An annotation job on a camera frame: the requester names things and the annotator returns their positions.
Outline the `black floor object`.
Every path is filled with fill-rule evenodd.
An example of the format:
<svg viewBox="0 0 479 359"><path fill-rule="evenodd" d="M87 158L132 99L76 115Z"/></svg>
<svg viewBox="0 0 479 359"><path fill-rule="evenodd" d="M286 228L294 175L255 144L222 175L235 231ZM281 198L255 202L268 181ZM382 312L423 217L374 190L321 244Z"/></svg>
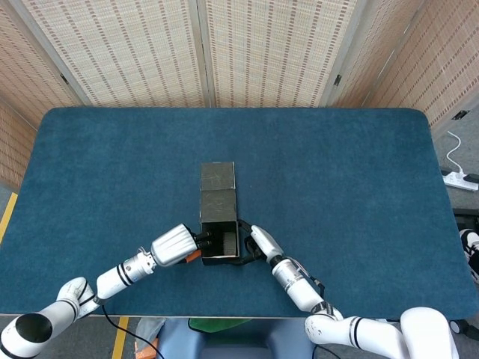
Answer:
<svg viewBox="0 0 479 359"><path fill-rule="evenodd" d="M470 229L479 233L479 209L453 209L458 230Z"/></svg>

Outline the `green cloth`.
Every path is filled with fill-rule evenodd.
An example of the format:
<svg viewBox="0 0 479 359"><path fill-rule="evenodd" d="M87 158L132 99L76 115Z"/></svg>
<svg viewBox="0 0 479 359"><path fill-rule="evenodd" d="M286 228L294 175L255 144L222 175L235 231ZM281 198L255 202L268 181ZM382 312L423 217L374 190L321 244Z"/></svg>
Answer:
<svg viewBox="0 0 479 359"><path fill-rule="evenodd" d="M238 327L250 321L251 319L190 318L188 326L193 331L212 334Z"/></svg>

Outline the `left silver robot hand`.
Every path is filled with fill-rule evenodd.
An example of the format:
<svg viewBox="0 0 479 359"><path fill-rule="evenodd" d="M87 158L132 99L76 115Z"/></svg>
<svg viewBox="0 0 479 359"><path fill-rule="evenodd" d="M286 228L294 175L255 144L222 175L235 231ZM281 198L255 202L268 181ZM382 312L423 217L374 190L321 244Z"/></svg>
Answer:
<svg viewBox="0 0 479 359"><path fill-rule="evenodd" d="M185 224L178 224L155 239L150 252L155 263L161 267L175 265L189 255L212 245L215 235L207 230L193 233Z"/></svg>

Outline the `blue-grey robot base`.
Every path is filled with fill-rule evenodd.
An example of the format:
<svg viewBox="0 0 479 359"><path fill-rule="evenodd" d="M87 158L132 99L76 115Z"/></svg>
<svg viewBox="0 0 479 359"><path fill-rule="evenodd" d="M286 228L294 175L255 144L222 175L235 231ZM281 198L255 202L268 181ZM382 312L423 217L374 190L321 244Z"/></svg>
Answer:
<svg viewBox="0 0 479 359"><path fill-rule="evenodd" d="M253 319L225 331L194 331L188 319L168 319L159 332L164 359L312 359L304 319Z"/></svg>

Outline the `black and white shoe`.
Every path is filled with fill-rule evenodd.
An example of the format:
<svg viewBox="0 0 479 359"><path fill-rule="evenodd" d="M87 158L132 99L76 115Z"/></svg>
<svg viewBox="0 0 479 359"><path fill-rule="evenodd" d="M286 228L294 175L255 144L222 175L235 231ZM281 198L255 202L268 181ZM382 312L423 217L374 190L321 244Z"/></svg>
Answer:
<svg viewBox="0 0 479 359"><path fill-rule="evenodd" d="M479 234L471 229L460 231L466 261L474 282L479 285Z"/></svg>

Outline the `yellow floor tape strip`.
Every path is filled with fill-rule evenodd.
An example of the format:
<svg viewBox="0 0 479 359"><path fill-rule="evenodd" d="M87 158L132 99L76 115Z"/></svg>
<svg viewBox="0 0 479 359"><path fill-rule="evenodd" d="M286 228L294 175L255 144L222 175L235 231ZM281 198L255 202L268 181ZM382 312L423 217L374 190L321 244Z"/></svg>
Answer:
<svg viewBox="0 0 479 359"><path fill-rule="evenodd" d="M112 359L122 359L123 348L126 341L126 332L129 324L129 318L122 316L118 321L118 329L116 331L115 342L112 351Z"/></svg>
<svg viewBox="0 0 479 359"><path fill-rule="evenodd" d="M4 236L7 232L7 228L8 228L11 216L13 214L17 198L18 198L18 194L12 192L11 195L10 195L10 198L7 202L7 205L4 209L3 216L1 217L1 220L0 220L0 245L2 244Z"/></svg>

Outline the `blue felt table cover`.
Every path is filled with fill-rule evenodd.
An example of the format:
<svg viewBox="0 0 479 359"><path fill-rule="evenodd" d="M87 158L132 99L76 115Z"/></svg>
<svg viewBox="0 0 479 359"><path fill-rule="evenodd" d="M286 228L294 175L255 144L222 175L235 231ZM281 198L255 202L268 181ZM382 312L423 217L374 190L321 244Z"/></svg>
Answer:
<svg viewBox="0 0 479 359"><path fill-rule="evenodd" d="M0 314L41 310L178 224L200 169L235 165L238 216L345 316L479 312L427 118L408 108L55 108L0 244Z"/></svg>

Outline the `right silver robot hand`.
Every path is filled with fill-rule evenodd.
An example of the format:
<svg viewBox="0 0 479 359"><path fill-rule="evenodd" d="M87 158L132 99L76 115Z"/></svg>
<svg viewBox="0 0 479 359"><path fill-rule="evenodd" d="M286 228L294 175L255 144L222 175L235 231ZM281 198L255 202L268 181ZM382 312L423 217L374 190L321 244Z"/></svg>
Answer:
<svg viewBox="0 0 479 359"><path fill-rule="evenodd" d="M244 220L239 220L239 227L247 233L244 238L244 246L248 255L235 260L233 262L235 266L244 266L257 260L264 260L273 269L284 260L282 248L266 230Z"/></svg>

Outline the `grey and orange bag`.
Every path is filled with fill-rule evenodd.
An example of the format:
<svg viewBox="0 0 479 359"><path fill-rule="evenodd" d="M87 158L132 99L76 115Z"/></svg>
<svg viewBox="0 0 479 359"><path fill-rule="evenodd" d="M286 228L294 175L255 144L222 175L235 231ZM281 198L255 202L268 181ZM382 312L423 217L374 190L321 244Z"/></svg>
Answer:
<svg viewBox="0 0 479 359"><path fill-rule="evenodd" d="M158 334L165 324L165 318L145 317L137 324L135 335L135 359L157 359L159 349Z"/></svg>

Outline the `white power strip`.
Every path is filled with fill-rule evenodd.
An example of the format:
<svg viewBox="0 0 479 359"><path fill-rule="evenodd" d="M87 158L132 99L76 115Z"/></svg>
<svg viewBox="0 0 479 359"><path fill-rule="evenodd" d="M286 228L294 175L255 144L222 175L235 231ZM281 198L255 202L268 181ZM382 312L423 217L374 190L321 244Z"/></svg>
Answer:
<svg viewBox="0 0 479 359"><path fill-rule="evenodd" d="M478 191L479 183L464 180L465 177L466 175L455 171L442 175L443 181L447 186L472 192Z"/></svg>

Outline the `dark foldable cardboard box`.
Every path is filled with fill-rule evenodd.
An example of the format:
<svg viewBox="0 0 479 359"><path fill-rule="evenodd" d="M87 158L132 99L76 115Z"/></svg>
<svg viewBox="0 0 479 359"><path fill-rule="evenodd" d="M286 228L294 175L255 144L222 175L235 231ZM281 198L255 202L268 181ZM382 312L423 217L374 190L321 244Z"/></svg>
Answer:
<svg viewBox="0 0 479 359"><path fill-rule="evenodd" d="M203 163L200 193L201 229L212 234L211 246L201 251L202 263L231 264L240 258L234 163Z"/></svg>

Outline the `woven bamboo screen panel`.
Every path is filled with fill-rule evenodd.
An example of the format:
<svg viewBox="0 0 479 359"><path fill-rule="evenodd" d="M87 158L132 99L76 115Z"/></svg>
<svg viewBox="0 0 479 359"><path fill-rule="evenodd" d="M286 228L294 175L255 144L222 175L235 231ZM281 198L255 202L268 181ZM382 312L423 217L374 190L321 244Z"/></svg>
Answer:
<svg viewBox="0 0 479 359"><path fill-rule="evenodd" d="M18 191L43 116L82 102L15 4L0 0L0 183Z"/></svg>
<svg viewBox="0 0 479 359"><path fill-rule="evenodd" d="M213 107L195 0L14 0L81 105Z"/></svg>
<svg viewBox="0 0 479 359"><path fill-rule="evenodd" d="M369 0L195 0L213 106L321 107Z"/></svg>
<svg viewBox="0 0 479 359"><path fill-rule="evenodd" d="M479 105L479 0L369 0L324 106L413 108L432 131Z"/></svg>

